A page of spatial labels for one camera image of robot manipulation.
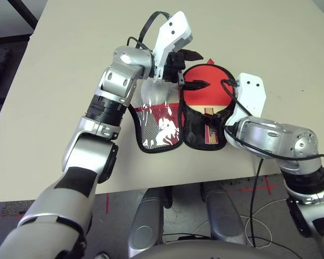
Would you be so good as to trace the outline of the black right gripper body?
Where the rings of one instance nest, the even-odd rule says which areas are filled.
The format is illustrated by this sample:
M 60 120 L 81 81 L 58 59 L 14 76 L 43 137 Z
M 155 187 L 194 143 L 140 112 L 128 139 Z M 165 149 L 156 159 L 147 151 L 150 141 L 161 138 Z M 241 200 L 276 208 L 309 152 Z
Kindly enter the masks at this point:
M 218 112 L 219 117 L 219 128 L 223 128 L 228 120 L 228 118 L 231 116 L 231 110 L 225 109 Z

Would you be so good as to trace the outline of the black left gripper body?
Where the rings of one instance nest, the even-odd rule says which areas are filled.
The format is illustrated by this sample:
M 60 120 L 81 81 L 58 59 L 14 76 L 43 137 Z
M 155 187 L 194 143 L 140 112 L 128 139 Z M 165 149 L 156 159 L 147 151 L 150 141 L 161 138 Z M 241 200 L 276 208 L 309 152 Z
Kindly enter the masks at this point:
M 185 85 L 182 70 L 185 69 L 184 55 L 180 52 L 170 52 L 164 65 L 163 80 L 178 85 Z

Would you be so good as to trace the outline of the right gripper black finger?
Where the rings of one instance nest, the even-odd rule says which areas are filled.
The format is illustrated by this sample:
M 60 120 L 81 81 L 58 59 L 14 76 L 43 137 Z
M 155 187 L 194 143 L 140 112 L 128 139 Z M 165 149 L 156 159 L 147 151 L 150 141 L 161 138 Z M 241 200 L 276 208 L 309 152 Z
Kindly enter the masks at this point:
M 202 115 L 202 121 L 207 126 L 221 126 L 221 114 L 208 114 Z

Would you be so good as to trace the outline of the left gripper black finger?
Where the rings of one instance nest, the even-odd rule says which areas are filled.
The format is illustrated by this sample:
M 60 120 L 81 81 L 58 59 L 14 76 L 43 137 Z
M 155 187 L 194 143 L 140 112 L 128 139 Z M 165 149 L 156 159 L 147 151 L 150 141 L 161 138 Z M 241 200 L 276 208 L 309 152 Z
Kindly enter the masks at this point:
M 196 51 L 181 49 L 181 54 L 183 55 L 185 61 L 203 60 L 203 56 Z
M 183 85 L 183 90 L 196 91 L 208 86 L 210 86 L 210 83 L 203 80 L 186 81 Z

